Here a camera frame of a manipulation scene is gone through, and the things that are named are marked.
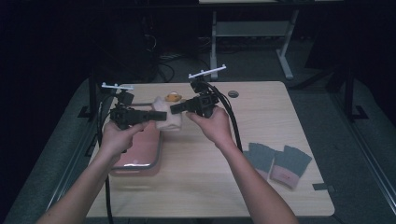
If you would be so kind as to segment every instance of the small round object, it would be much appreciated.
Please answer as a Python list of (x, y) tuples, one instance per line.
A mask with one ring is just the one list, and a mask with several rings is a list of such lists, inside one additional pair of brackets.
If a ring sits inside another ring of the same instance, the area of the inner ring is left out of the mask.
[(236, 98), (239, 96), (239, 92), (237, 91), (229, 91), (228, 92), (228, 96), (230, 96), (231, 98)]

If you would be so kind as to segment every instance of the person's right hand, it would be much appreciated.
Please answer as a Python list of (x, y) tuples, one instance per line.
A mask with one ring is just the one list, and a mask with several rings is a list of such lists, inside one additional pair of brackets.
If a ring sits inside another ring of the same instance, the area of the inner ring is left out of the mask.
[(209, 119), (191, 112), (186, 112), (186, 116), (198, 124), (204, 135), (210, 141), (214, 142), (217, 147), (233, 144), (230, 120), (227, 112), (223, 108), (215, 106), (213, 108), (213, 114)]

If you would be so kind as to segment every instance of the dark background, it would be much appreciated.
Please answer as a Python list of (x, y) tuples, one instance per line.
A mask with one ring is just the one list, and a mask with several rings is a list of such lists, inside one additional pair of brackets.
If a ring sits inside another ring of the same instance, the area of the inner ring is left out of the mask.
[[(317, 10), (302, 11), (294, 35), (318, 37), (307, 66), (326, 69), (346, 64), (396, 124), (395, 6), (348, 3), (326, 16)], [(141, 21), (147, 12), (87, 9), (91, 6), (96, 3), (1, 2), (0, 221), (83, 80), (94, 72), (97, 80), (150, 82), (156, 76), (156, 53), (148, 54), (142, 48), (146, 44), (143, 33), (156, 35), (163, 46), (186, 42), (184, 46), (189, 47), (184, 50), (192, 53), (191, 41), (210, 34), (205, 26), (211, 21), (208, 11), (157, 11), (152, 18), (155, 25), (150, 26)], [(312, 20), (318, 16), (320, 21)], [(125, 55), (123, 49), (135, 54)], [(119, 59), (112, 60), (109, 55)], [(125, 67), (128, 62), (138, 63)]]

